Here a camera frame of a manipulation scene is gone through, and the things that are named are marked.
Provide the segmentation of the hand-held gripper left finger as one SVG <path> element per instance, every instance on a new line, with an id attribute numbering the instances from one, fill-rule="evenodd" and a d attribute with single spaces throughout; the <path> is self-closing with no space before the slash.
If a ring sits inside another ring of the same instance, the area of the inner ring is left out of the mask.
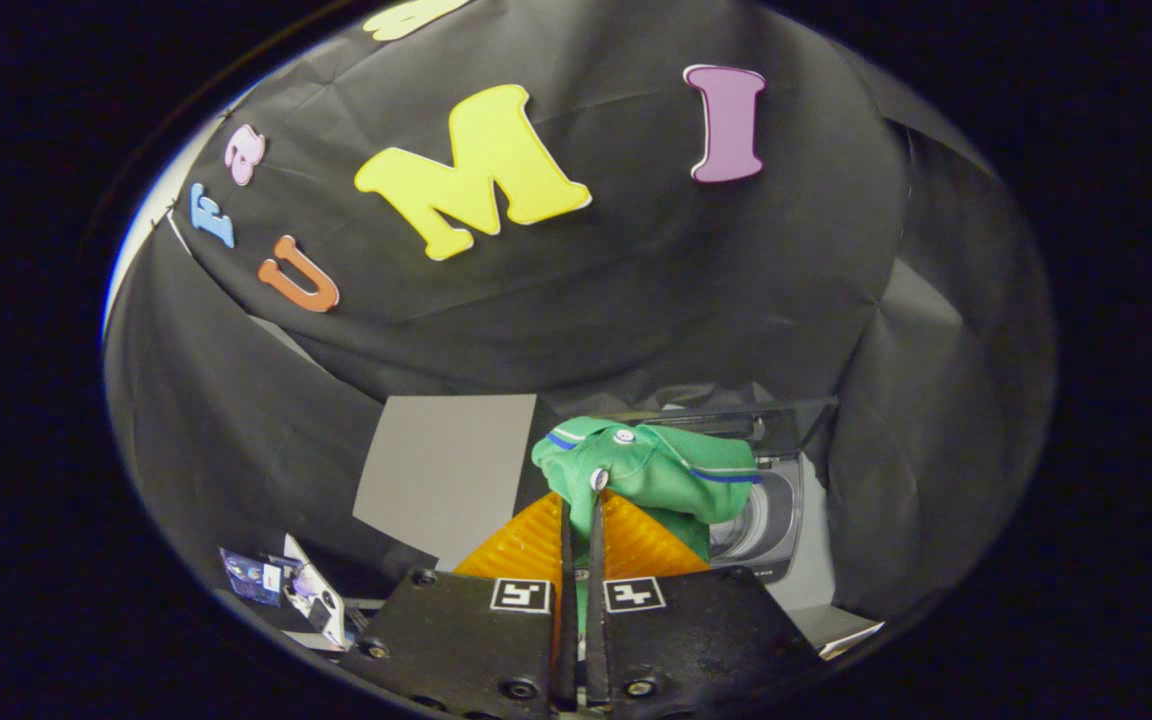
<path id="1" fill-rule="evenodd" d="M 552 719 L 575 705 L 568 505 L 548 493 L 452 571 L 415 568 L 344 655 L 379 691 L 458 719 Z"/>

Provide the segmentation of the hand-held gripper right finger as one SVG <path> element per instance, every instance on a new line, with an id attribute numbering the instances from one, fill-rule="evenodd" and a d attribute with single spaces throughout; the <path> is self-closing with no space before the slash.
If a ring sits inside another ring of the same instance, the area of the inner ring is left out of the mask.
<path id="1" fill-rule="evenodd" d="M 664 577 L 611 575 L 614 524 L 634 511 L 596 497 L 591 516 L 586 698 L 609 717 L 758 715 L 826 664 L 745 566 Z"/>

